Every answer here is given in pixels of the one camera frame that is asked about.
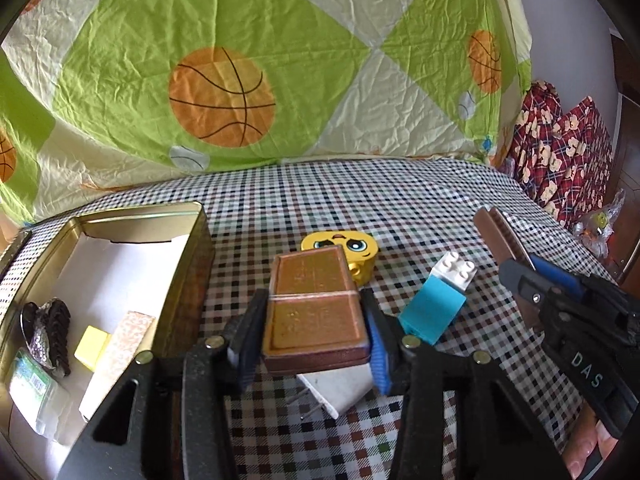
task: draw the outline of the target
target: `white toy block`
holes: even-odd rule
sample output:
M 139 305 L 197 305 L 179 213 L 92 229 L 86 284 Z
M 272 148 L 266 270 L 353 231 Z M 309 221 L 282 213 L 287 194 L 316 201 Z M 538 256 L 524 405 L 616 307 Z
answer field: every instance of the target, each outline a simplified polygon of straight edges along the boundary
M 436 276 L 453 288 L 464 292 L 476 275 L 477 269 L 473 262 L 463 260 L 455 251 L 449 251 L 433 266 L 430 276 Z
M 369 363 L 298 374 L 298 378 L 333 418 L 347 412 L 373 388 Z

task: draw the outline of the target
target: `clear plastic container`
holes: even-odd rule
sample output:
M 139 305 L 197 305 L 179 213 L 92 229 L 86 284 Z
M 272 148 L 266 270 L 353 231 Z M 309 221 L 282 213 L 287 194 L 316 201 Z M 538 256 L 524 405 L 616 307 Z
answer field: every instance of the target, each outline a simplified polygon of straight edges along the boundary
M 57 441 L 69 414 L 69 394 L 25 349 L 15 356 L 9 394 L 33 431 Z

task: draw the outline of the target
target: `black sequined object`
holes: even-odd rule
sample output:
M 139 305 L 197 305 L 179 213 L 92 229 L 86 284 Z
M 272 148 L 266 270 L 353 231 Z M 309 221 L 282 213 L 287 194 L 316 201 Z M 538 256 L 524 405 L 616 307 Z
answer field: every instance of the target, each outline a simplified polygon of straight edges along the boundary
M 27 303 L 20 314 L 22 334 L 33 358 L 47 370 L 61 368 L 65 376 L 71 373 L 66 348 L 70 323 L 69 309 L 58 298 L 41 307 Z

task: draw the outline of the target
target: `yellow toy block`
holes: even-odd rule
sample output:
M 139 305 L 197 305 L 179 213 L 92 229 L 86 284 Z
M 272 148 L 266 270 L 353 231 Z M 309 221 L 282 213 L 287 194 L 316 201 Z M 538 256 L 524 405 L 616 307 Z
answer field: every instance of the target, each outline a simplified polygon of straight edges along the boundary
M 84 331 L 78 348 L 76 348 L 74 356 L 89 370 L 95 372 L 95 365 L 97 365 L 110 340 L 111 334 L 107 334 L 95 326 L 88 326 Z
M 356 285 L 363 286 L 371 279 L 378 254 L 378 244 L 373 236 L 360 231 L 320 231 L 307 235 L 300 249 L 308 251 L 330 245 L 342 246 Z

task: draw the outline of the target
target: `red plaid fabric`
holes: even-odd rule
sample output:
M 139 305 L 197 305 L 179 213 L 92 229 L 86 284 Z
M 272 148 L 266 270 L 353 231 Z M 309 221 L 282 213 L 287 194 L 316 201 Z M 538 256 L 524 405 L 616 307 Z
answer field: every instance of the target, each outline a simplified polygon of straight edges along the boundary
M 534 83 L 516 122 L 510 156 L 522 189 L 561 225 L 569 228 L 602 207 L 613 154 L 591 97 L 563 114 L 556 89 Z

